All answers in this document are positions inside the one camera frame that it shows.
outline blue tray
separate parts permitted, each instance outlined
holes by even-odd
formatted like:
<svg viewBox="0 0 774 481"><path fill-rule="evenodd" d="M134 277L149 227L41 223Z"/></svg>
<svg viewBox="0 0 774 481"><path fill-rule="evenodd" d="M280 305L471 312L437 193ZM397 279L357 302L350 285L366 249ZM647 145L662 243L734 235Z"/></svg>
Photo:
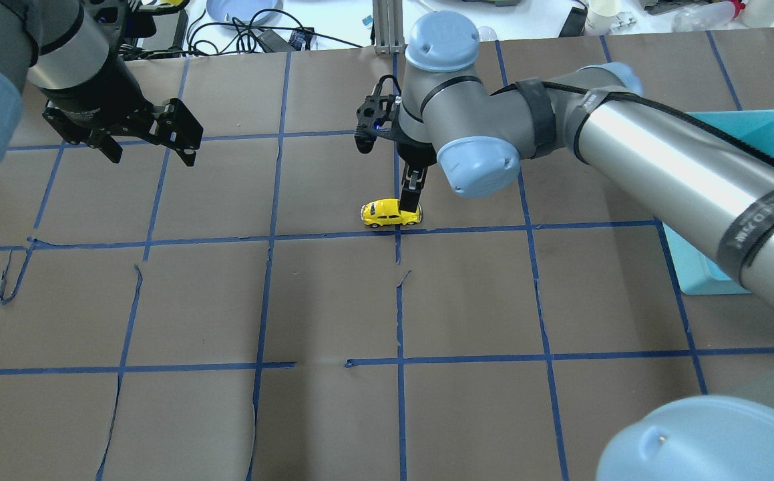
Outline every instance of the blue tray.
<svg viewBox="0 0 774 481"><path fill-rule="evenodd" d="M694 118L720 128L738 139L774 156L774 110L746 112L696 112ZM748 293L731 280L713 261L702 255L677 232L663 224L674 271L687 295L724 295Z"/></svg>

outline toy car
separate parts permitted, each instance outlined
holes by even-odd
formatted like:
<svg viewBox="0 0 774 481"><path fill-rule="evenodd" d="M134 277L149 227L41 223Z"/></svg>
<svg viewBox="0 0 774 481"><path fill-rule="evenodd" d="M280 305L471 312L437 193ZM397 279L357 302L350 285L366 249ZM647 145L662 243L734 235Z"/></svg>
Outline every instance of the toy car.
<svg viewBox="0 0 774 481"><path fill-rule="evenodd" d="M360 219L371 228L383 225L414 225L423 222L423 207L418 206L416 212L399 210L398 198L382 198L360 208Z"/></svg>

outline robotic arm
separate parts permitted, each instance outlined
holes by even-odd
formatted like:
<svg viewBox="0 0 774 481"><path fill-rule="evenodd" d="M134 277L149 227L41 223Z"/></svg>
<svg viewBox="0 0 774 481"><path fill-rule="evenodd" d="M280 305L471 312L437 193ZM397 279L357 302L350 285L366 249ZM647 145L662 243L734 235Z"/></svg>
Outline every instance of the robotic arm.
<svg viewBox="0 0 774 481"><path fill-rule="evenodd" d="M357 110L360 152L377 137L398 144L399 209L416 210L435 162L455 194L481 197L513 182L521 159L567 146L774 308L774 158L640 97L624 64L489 96L477 53L469 19L429 13L411 31L404 92L381 95L385 77ZM600 479L774 479L774 373L659 408L613 439Z"/></svg>
<svg viewBox="0 0 774 481"><path fill-rule="evenodd" d="M203 127L177 98L155 107L79 0L0 0L0 160L21 118L30 80L50 102L43 118L70 144L86 143L112 162L112 135L175 150L194 165Z"/></svg>

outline cardboard surface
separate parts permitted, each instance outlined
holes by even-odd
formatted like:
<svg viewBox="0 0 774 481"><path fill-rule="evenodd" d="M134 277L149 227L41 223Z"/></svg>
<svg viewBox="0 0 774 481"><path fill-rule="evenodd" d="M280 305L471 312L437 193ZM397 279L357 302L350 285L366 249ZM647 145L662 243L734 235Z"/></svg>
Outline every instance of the cardboard surface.
<svg viewBox="0 0 774 481"><path fill-rule="evenodd" d="M744 108L774 108L774 29L713 39L484 43L479 74L492 92L608 55L658 100L733 109L725 67ZM651 214L563 150L481 200L432 168L420 225L365 228L400 165L356 152L354 112L393 64L131 64L206 127L192 168L61 149L26 89L0 166L0 479L94 478L121 380L103 479L246 478L256 414L256 481L583 481L653 408L774 366L774 312L681 297Z"/></svg>

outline yellow object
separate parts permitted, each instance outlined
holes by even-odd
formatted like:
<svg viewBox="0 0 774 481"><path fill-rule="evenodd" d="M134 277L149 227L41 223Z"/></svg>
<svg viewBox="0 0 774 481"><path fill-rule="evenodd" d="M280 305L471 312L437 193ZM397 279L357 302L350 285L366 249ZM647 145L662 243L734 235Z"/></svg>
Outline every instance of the yellow object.
<svg viewBox="0 0 774 481"><path fill-rule="evenodd" d="M360 219L371 228L383 225L414 225L423 222L423 207L418 206L416 212L399 210L398 198L382 198L360 208Z"/></svg>

